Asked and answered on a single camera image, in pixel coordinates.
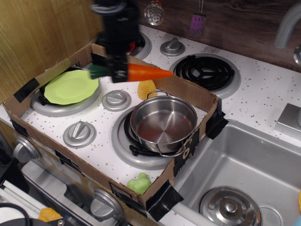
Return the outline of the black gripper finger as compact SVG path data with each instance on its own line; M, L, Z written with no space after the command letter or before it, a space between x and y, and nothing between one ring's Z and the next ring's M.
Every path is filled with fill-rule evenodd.
M119 60L110 62L110 73L113 83L127 82L128 79L128 64Z

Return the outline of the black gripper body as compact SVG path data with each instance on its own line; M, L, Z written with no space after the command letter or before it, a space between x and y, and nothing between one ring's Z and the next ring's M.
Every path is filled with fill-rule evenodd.
M104 30L99 32L97 43L105 47L108 66L127 62L130 44L139 38L138 9L98 9Z

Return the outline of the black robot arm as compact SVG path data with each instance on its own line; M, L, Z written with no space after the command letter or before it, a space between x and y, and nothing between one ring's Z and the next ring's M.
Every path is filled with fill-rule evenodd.
M112 81L130 81L127 52L139 38L137 1L94 0L91 10L102 17L106 64Z

